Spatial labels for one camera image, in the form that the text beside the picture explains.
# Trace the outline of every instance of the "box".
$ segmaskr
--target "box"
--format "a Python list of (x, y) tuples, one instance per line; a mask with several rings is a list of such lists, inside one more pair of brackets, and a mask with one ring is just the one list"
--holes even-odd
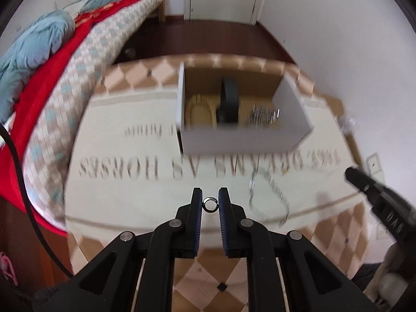
[[(186, 123), (186, 102), (194, 95), (207, 97), (216, 108), (220, 103), (221, 79), (236, 81), (240, 99), (239, 124), (212, 127), (210, 112), (197, 106), (192, 124)], [(245, 126), (253, 105), (279, 109), (279, 119), (265, 128)], [(232, 153), (278, 153), (293, 149), (313, 129), (292, 76), (226, 68), (184, 67), (180, 64), (176, 127), (185, 155)]]

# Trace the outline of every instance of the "open box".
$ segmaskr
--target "open box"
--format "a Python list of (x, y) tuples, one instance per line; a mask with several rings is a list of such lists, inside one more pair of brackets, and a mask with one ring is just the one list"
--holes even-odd
[[(236, 124), (212, 126), (207, 109), (194, 107), (192, 123), (186, 123), (186, 102), (203, 95), (216, 108), (220, 103), (221, 79), (234, 78), (240, 99)], [(255, 104), (279, 109), (279, 118), (265, 128), (245, 126), (245, 117)], [(185, 155), (224, 153), (278, 153), (294, 148), (313, 129), (296, 82), (282, 75), (225, 68), (179, 68), (176, 127), (181, 152)]]

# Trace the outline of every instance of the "table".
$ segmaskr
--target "table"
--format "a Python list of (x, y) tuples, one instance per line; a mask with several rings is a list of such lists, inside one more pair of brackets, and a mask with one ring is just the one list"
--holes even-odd
[[(315, 128), (294, 151), (269, 155), (180, 156), (174, 111), (180, 62), (186, 66), (288, 72), (297, 80)], [(291, 202), (288, 222), (269, 230), (301, 231), (346, 276), (365, 259), (368, 233), (363, 196), (343, 180), (353, 165), (334, 115), (314, 83), (293, 64), (234, 55), (165, 56), (111, 67), (97, 83), (75, 142), (65, 190), (71, 264), (75, 273), (115, 236), (153, 230), (190, 202), (192, 188), (204, 197), (229, 187), (248, 217), (246, 185), (253, 167), (265, 166)], [(267, 187), (259, 195), (270, 198)], [(259, 206), (279, 212), (269, 199)], [(227, 288), (220, 291), (217, 286)], [(196, 260), (177, 259), (173, 311), (247, 310), (244, 259), (220, 249), (218, 214), (203, 214)]]

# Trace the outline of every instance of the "red fabric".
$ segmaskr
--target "red fabric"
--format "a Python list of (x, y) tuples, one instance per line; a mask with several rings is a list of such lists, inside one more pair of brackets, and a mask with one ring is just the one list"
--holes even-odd
[[(16, 117), (10, 133), (16, 145), (20, 161), (22, 161), (24, 151), (40, 113), (64, 72), (72, 54), (87, 37), (95, 24), (138, 1), (140, 0), (120, 0), (90, 13), (80, 15), (76, 19), (77, 28), (74, 36), (40, 67), (30, 79), (20, 96), (19, 103), (15, 105)], [(20, 195), (12, 156), (7, 146), (0, 150), (0, 196), (7, 199), (18, 209), (26, 212), (22, 196)], [(36, 210), (33, 210), (33, 212), (36, 221), (40, 225), (59, 235), (66, 235), (65, 231), (61, 231), (45, 221)]]

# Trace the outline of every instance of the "white wall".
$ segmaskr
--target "white wall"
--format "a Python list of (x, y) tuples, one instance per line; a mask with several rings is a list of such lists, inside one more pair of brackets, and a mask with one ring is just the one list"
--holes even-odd
[(365, 160), (416, 206), (416, 34), (394, 0), (264, 0), (259, 21), (358, 123)]
[[(24, 0), (0, 37), (0, 56), (11, 46), (20, 29), (53, 10), (55, 0)], [(184, 14), (184, 0), (166, 0), (166, 14)]]

